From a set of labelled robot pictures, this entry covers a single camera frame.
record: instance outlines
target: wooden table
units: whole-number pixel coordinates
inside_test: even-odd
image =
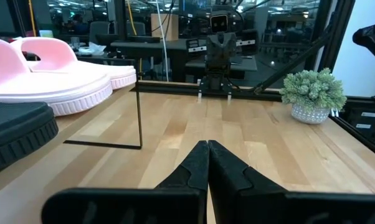
[[[375,154],[328,119],[299,123],[281,103],[141,94],[143,149],[62,144],[66,139],[137,144],[135,93],[115,92],[90,111],[58,118],[58,136],[0,172],[0,223],[40,223],[42,205],[69,187],[153,188],[202,139],[214,139],[289,190],[375,194]],[[212,203],[208,222],[215,223]]]

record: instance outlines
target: white wall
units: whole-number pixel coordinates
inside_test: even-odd
[[[333,70],[333,75],[343,81],[345,95],[375,95],[375,56],[352,41],[358,29],[374,24],[375,0],[356,0]]]

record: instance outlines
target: computer screen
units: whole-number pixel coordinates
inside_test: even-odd
[[[179,13],[194,17],[197,10],[205,9],[207,7],[207,0],[179,0]]]

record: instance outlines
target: white pot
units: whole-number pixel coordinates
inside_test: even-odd
[[[303,106],[293,104],[292,116],[293,118],[304,122],[306,124],[320,124],[326,121],[329,116],[330,109],[315,108],[313,111],[306,111]]]

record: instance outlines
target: pink foam shoe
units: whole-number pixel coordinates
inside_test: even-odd
[[[11,43],[21,51],[33,53],[38,62],[27,62],[33,72],[97,72],[110,77],[114,90],[134,84],[136,71],[133,66],[110,66],[77,60],[71,47],[64,41],[48,37],[25,37]]]
[[[0,102],[44,101],[56,116],[94,107],[112,93],[105,74],[31,72],[20,50],[0,40]]]

